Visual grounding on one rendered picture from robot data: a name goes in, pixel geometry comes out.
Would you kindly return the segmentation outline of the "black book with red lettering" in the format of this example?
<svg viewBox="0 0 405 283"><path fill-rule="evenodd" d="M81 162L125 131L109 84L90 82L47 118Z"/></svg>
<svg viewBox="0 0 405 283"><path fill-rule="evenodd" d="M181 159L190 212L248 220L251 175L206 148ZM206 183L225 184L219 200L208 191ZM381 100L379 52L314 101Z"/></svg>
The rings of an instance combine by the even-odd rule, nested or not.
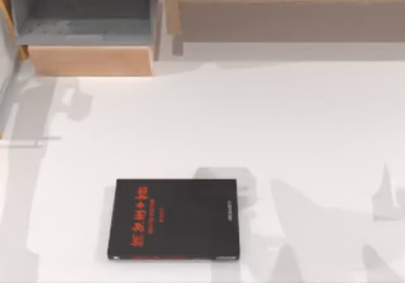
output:
<svg viewBox="0 0 405 283"><path fill-rule="evenodd" d="M118 179L109 260L237 261L235 179Z"/></svg>

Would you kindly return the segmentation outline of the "pale wooden drawer front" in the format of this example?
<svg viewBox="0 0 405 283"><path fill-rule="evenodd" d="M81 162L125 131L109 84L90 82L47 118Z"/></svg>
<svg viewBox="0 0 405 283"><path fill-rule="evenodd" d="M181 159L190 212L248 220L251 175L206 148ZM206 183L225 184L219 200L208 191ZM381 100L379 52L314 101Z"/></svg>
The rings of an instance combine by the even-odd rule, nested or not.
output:
<svg viewBox="0 0 405 283"><path fill-rule="evenodd" d="M29 46L43 76L151 76L154 48L142 46Z"/></svg>

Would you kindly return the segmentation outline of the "wooden cupboard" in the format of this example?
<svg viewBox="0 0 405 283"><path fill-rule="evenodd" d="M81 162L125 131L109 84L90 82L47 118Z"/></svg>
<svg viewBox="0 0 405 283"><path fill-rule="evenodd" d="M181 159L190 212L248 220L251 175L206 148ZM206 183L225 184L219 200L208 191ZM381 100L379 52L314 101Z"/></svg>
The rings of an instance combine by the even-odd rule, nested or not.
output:
<svg viewBox="0 0 405 283"><path fill-rule="evenodd" d="M164 0L173 52L185 43L405 42L405 0Z"/></svg>

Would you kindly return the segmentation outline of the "pulled-out drawer with grey inside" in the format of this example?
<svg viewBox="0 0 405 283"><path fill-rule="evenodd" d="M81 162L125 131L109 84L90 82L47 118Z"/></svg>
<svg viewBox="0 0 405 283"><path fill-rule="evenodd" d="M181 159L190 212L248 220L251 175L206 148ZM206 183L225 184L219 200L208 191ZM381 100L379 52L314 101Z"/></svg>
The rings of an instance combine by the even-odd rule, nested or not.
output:
<svg viewBox="0 0 405 283"><path fill-rule="evenodd" d="M150 46L158 0L11 0L16 43Z"/></svg>

